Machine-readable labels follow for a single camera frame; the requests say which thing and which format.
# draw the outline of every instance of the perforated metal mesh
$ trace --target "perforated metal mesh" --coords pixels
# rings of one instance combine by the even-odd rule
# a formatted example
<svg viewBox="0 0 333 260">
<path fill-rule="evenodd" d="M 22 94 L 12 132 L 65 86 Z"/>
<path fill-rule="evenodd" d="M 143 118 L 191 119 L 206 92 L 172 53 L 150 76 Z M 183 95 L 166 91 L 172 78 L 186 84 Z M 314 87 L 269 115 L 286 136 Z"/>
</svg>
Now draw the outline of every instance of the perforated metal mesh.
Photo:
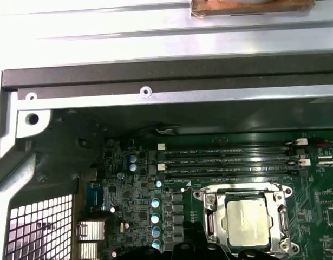
<svg viewBox="0 0 333 260">
<path fill-rule="evenodd" d="M 5 260 L 71 259 L 73 196 L 11 210 Z"/>
</svg>

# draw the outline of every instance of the green circuit board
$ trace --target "green circuit board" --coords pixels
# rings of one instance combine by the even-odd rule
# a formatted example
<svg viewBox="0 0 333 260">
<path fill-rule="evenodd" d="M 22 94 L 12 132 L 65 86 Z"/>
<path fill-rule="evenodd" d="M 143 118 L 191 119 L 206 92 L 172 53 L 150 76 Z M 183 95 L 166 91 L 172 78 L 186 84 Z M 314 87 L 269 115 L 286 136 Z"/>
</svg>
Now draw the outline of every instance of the green circuit board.
<svg viewBox="0 0 333 260">
<path fill-rule="evenodd" d="M 110 258 L 117 248 L 141 245 L 162 251 L 182 240 L 175 226 L 205 225 L 204 206 L 193 195 L 202 187 L 275 182 L 293 190 L 286 199 L 288 227 L 300 252 L 292 259 L 333 259 L 333 147 L 296 147 L 285 155 L 284 143 L 312 137 L 333 141 L 333 131 L 107 140 L 86 202 L 88 217 L 119 209 L 107 224 L 101 255 Z M 250 161 L 256 156 L 261 163 Z"/>
</svg>

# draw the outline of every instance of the metal rail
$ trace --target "metal rail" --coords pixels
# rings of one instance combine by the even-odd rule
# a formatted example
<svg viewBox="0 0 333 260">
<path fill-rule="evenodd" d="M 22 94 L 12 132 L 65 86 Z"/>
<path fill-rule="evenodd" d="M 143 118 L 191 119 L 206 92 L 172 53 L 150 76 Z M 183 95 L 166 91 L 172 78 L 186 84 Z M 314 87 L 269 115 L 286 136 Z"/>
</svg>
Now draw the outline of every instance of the metal rail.
<svg viewBox="0 0 333 260">
<path fill-rule="evenodd" d="M 333 0 L 307 13 L 203 19 L 190 15 L 187 1 L 23 6 L 19 12 L 44 13 L 0 15 L 9 52 L 0 52 L 2 69 L 333 51 Z M 0 10 L 7 12 L 16 6 Z"/>
</svg>

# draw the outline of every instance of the blue capacitor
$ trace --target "blue capacitor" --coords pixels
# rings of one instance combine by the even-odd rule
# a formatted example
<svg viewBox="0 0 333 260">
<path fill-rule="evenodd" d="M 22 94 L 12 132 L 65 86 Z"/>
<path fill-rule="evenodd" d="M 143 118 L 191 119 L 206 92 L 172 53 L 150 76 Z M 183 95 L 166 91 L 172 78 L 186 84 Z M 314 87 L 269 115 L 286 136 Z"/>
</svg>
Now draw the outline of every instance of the blue capacitor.
<svg viewBox="0 0 333 260">
<path fill-rule="evenodd" d="M 129 156 L 129 161 L 131 163 L 135 163 L 137 160 L 138 160 L 138 158 L 137 158 L 136 155 L 132 154 L 132 155 Z"/>
<path fill-rule="evenodd" d="M 153 224 L 156 224 L 158 223 L 160 220 L 160 215 L 158 213 L 154 213 L 152 216 L 151 216 L 151 222 Z"/>
<path fill-rule="evenodd" d="M 152 201 L 151 201 L 152 208 L 156 209 L 157 207 L 159 207 L 159 205 L 160 205 L 160 202 L 158 199 L 152 199 Z"/>
<path fill-rule="evenodd" d="M 131 170 L 132 172 L 136 171 L 138 169 L 136 164 L 130 164 L 129 166 L 129 170 Z"/>
<path fill-rule="evenodd" d="M 155 226 L 154 228 L 152 228 L 152 237 L 158 238 L 160 236 L 160 232 L 160 228 Z"/>
<path fill-rule="evenodd" d="M 152 242 L 153 248 L 160 250 L 160 245 L 161 245 L 160 240 L 158 240 L 158 239 L 153 240 L 153 242 Z"/>
<path fill-rule="evenodd" d="M 157 188 L 161 188 L 161 186 L 162 186 L 161 181 L 157 181 L 157 182 L 155 183 L 155 187 L 157 187 Z"/>
</svg>

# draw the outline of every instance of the cpu socket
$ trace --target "cpu socket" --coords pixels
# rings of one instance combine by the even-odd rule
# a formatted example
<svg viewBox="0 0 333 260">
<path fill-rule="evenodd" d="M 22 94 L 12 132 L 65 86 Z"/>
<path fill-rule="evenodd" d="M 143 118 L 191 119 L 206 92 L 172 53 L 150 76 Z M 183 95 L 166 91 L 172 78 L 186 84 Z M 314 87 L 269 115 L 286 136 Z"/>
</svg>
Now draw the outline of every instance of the cpu socket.
<svg viewBox="0 0 333 260">
<path fill-rule="evenodd" d="M 292 194 L 278 183 L 213 184 L 193 192 L 204 205 L 208 240 L 233 254 L 250 248 L 278 258 L 300 251 L 288 231 L 285 199 Z"/>
</svg>

